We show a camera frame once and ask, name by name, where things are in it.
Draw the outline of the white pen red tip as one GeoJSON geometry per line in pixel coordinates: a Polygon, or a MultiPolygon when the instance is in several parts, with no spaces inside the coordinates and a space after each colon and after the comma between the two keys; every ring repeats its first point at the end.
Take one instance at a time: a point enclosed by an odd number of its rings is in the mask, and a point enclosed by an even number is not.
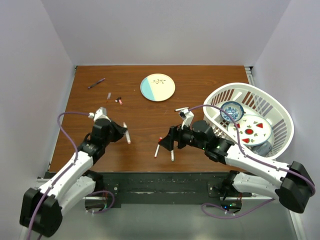
{"type": "Polygon", "coordinates": [[[158,144],[157,144],[157,147],[155,149],[155,153],[154,153],[154,158],[156,159],[157,156],[158,156],[158,153],[159,153],[159,150],[160,150],[160,141],[162,140],[163,138],[162,137],[159,137],[158,139],[158,144]]]}

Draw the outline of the white pen pink tip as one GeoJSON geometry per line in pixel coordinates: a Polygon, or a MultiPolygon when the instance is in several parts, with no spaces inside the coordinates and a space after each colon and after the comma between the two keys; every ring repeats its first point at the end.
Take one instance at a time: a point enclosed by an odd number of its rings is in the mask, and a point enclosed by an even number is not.
{"type": "Polygon", "coordinates": [[[128,144],[131,144],[131,138],[130,138],[130,134],[129,134],[129,129],[128,129],[128,126],[127,126],[127,124],[125,122],[123,123],[123,127],[126,128],[126,131],[125,131],[126,141],[127,141],[128,144]]]}

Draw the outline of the white pen green tip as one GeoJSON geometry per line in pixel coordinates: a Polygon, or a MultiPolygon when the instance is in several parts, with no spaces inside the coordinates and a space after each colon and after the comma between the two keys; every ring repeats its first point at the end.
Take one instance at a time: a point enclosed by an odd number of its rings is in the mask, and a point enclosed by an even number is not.
{"type": "Polygon", "coordinates": [[[174,154],[174,150],[171,150],[171,151],[170,151],[170,159],[171,159],[171,161],[172,161],[172,162],[174,162],[174,161],[175,161],[175,154],[174,154]]]}

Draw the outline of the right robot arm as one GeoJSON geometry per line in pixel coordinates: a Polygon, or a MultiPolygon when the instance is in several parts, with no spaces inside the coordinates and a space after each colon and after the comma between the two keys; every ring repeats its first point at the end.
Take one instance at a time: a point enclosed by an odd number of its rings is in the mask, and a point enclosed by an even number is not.
{"type": "Polygon", "coordinates": [[[303,164],[268,160],[245,150],[235,141],[216,136],[204,120],[191,127],[171,126],[159,145],[168,151],[191,146],[204,151],[212,161],[249,172],[231,172],[222,183],[223,192],[230,197],[237,193],[252,193],[278,200],[285,208],[302,214],[309,199],[315,194],[315,184],[303,164]]]}

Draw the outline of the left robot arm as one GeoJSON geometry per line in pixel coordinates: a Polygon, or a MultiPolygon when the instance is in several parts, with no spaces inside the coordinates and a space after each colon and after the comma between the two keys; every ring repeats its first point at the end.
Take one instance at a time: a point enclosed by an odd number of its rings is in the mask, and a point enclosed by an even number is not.
{"type": "Polygon", "coordinates": [[[115,195],[106,190],[102,175],[90,168],[105,154],[106,147],[128,132],[108,118],[95,120],[92,131],[76,147],[67,164],[39,188],[29,188],[23,195],[19,223],[29,232],[50,238],[59,229],[64,215],[87,196],[115,195]]]}

